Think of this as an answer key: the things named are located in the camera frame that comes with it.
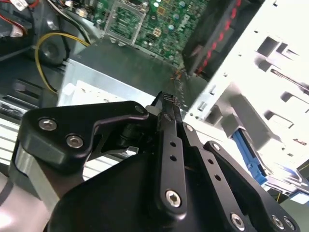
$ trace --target green circuit board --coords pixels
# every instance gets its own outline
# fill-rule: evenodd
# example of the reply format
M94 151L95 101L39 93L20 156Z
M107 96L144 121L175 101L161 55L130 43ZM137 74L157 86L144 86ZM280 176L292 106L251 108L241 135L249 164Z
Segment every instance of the green circuit board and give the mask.
M93 22L105 28L116 0L98 0ZM208 0L128 0L147 2L149 10L143 20L134 46L174 66L182 63L182 50L205 11ZM117 7L110 31L132 39L140 17Z
M126 39L132 39L134 30L140 22L140 18L130 10L118 7L116 9L117 17L111 24L111 31L122 35Z
M166 61L179 65L181 52L206 9L205 0L151 0L150 10L143 22L135 45Z

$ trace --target black plastic housing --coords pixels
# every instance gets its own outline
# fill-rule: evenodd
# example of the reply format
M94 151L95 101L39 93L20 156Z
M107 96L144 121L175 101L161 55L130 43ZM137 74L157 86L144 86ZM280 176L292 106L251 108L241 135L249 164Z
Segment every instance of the black plastic housing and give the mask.
M210 0L182 53L187 73L202 73L206 80L210 80L260 8L261 2Z

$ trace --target yellow cable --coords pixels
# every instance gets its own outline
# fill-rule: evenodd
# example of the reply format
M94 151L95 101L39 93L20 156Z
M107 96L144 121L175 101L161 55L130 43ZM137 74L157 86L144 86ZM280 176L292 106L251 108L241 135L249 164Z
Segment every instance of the yellow cable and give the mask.
M278 195L278 197L277 197L277 202L279 201L280 195L281 195L281 193L279 193L279 195Z
M61 36L65 36L65 37L68 37L70 39L73 39L75 41L78 41L80 42L82 45L88 47L90 46L90 44L88 44L86 41L74 36L74 35L70 35L70 34L67 34L67 33L63 33L63 32L51 32L51 33L47 33L45 35L43 35L37 42L37 45L36 45L36 48L35 48L35 51L34 51L34 59L35 59L35 64L38 68L38 71L40 73L40 76L44 82L44 84L48 87L48 89L50 91L52 91L53 93L57 94L56 91L54 91L51 86L48 84L48 81L46 80L46 77L44 76L44 73L43 73L43 70L42 70L42 67L41 67L41 64L40 64L40 60L39 60L39 49L40 49L40 46L41 44L46 40L48 39L49 37L51 36L54 36L54 35L61 35Z

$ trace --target red wire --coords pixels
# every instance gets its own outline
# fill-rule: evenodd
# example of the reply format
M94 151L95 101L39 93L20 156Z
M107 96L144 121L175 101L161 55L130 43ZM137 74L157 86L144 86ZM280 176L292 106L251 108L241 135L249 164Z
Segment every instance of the red wire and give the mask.
M29 7L30 8L35 7L39 2L40 2L40 0L35 0L33 3L29 4Z
M237 12L237 7L239 7L240 5L241 5L241 0L237 0L236 6L232 9L232 13L231 13L231 16L230 16L231 19L234 19L234 18L235 18L236 12ZM199 74L202 72L202 70L206 67L206 65L207 65L207 63L208 63L208 61L209 61L209 59L211 58L211 53L212 53L212 51L213 51L214 49L216 49L217 43L218 43L219 41L223 40L223 38L224 38L224 33L230 28L230 25L231 25L231 20L228 19L228 20L226 21L226 23L225 23L225 28L223 29L223 31L222 31L222 32L220 33L220 35L219 35L218 40L212 44L211 49L207 52L207 56L206 56L206 58L204 59L202 65L201 65L201 66L199 67L199 69L197 70L197 75L199 75Z
M7 23L9 23L11 25L14 25L14 26L18 27L19 29L21 29L23 34L27 34L27 30L22 25L14 22L14 21L12 21L10 19L7 19L6 17L4 17L2 15L0 15L0 18L3 19L5 22L7 22Z
M0 0L0 2L3 2L3 3L11 3L11 2L8 1L8 0ZM30 8L35 7L39 2L40 2L40 0L35 0L33 3L29 4L29 7L30 7Z

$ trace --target motherboard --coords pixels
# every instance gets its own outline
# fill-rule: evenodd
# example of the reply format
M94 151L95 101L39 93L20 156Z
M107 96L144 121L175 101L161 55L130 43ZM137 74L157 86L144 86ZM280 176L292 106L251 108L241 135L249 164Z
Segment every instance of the motherboard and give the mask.
M98 0L85 15L112 43L130 45L175 67L208 0Z

